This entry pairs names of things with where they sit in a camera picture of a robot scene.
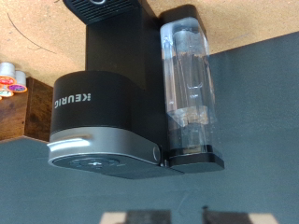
wooden shelf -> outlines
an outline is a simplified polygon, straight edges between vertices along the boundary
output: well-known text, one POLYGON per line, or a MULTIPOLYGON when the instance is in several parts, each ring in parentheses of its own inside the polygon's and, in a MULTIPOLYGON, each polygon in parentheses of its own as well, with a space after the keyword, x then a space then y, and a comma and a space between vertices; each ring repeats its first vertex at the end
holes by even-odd
POLYGON ((0 101, 0 141, 49 141, 52 87, 31 77, 27 78, 27 87, 27 92, 0 101))

k-cup pod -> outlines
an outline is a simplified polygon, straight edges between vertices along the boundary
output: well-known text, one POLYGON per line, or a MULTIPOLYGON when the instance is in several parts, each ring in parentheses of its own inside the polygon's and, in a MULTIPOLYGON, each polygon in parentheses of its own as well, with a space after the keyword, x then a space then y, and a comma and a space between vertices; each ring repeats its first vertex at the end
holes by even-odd
POLYGON ((0 84, 13 85, 17 83, 15 66, 12 63, 0 63, 0 84))
POLYGON ((14 92, 25 92, 27 91, 26 87, 26 75, 22 71, 16 71, 17 83, 9 85, 8 89, 14 92))

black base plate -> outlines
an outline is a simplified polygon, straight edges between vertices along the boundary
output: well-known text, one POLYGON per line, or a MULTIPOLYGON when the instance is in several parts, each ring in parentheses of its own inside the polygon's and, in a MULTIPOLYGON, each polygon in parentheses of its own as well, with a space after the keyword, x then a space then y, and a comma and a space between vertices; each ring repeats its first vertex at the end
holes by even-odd
POLYGON ((220 171, 224 169, 224 161, 214 153, 199 153, 171 158, 171 169, 186 174, 220 171))

black plastic housing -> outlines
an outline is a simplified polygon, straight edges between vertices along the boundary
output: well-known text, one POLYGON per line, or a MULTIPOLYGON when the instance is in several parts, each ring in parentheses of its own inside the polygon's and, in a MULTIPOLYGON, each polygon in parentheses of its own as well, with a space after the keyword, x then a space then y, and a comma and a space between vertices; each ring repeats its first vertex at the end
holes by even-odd
POLYGON ((128 130, 157 144, 162 151, 160 165, 173 168, 156 166, 151 171, 146 162, 137 160, 140 174, 121 176, 111 170, 107 175, 146 178, 223 169, 223 161, 213 153, 169 158, 160 27, 185 17, 199 20, 196 8, 187 5, 169 10, 158 22, 144 0, 104 2, 64 0, 87 25, 86 71, 55 82, 51 134, 80 127, 128 130))

